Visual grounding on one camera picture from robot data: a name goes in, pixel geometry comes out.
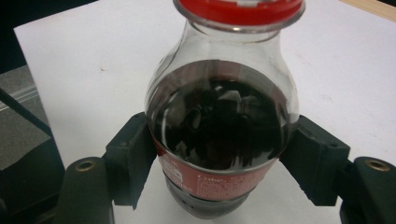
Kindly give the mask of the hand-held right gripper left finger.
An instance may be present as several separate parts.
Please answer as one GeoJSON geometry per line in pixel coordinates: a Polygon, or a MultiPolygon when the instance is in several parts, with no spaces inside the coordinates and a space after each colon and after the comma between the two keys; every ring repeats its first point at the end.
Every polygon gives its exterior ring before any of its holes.
{"type": "Polygon", "coordinates": [[[156,157],[145,113],[133,115],[107,144],[104,155],[115,205],[137,208],[156,157]]]}

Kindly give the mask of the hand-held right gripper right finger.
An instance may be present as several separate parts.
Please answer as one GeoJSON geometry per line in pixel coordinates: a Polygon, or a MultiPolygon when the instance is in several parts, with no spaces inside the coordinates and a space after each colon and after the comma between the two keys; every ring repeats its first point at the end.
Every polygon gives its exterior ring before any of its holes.
{"type": "Polygon", "coordinates": [[[348,160],[350,146],[311,119],[300,116],[280,161],[315,206],[335,206],[337,172],[348,160]]]}

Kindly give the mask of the cola bottle with red cap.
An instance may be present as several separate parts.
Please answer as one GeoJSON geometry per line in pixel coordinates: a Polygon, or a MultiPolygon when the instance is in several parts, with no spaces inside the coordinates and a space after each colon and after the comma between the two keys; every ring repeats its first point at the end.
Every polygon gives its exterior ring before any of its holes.
{"type": "Polygon", "coordinates": [[[173,0],[183,34],[148,87],[146,116],[166,185],[205,219],[239,207],[296,128],[280,32],[304,0],[173,0]]]}

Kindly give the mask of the wooden board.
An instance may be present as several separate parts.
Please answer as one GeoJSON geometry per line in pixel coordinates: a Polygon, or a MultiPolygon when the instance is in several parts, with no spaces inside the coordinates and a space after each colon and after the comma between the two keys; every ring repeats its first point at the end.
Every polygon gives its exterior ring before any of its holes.
{"type": "Polygon", "coordinates": [[[340,0],[388,21],[396,22],[396,0],[340,0]]]}

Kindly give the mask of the black metal frame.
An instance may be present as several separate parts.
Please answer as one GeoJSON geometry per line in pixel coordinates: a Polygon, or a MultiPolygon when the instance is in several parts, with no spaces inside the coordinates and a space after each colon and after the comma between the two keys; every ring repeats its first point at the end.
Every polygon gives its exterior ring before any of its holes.
{"type": "Polygon", "coordinates": [[[65,173],[52,131],[1,88],[0,101],[49,137],[0,169],[0,224],[51,224],[65,173]]]}

